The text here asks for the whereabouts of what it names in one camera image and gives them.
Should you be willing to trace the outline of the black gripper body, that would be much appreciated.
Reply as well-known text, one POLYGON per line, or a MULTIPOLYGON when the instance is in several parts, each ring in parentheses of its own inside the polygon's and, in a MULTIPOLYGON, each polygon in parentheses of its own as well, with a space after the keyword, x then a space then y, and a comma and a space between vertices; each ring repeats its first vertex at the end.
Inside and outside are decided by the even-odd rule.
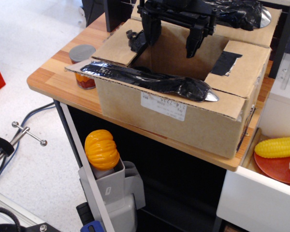
POLYGON ((202 0, 141 0, 137 13, 150 13, 164 22, 185 28, 205 25, 208 35, 215 31, 217 9, 202 0))

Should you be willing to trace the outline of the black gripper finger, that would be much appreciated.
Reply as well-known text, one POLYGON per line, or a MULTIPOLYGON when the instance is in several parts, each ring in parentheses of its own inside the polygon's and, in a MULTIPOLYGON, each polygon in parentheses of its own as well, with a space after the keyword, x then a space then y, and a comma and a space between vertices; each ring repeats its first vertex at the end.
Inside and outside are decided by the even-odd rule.
POLYGON ((150 13, 141 13, 141 18, 146 41, 153 46, 161 35, 161 20, 150 13))
POLYGON ((208 29, 205 25, 194 25, 189 29, 189 35, 186 41, 187 58, 195 56, 196 51, 200 48, 204 38, 208 35, 208 29))

